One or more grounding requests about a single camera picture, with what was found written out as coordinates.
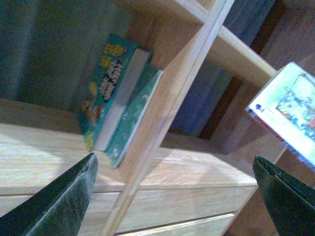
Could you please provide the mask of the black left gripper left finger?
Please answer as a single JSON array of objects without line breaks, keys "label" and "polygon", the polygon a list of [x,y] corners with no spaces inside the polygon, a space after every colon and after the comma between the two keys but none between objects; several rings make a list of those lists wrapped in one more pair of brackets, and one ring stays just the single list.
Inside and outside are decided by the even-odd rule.
[{"label": "black left gripper left finger", "polygon": [[98,157],[90,153],[32,197],[42,199],[46,204],[74,197],[89,201],[97,172]]}]

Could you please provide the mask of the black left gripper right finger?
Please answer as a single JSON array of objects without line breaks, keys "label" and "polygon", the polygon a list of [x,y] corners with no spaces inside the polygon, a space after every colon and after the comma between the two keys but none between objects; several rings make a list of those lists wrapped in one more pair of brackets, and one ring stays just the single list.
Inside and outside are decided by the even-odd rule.
[{"label": "black left gripper right finger", "polygon": [[281,236],[315,234],[315,190],[256,156],[252,169],[267,211]]}]

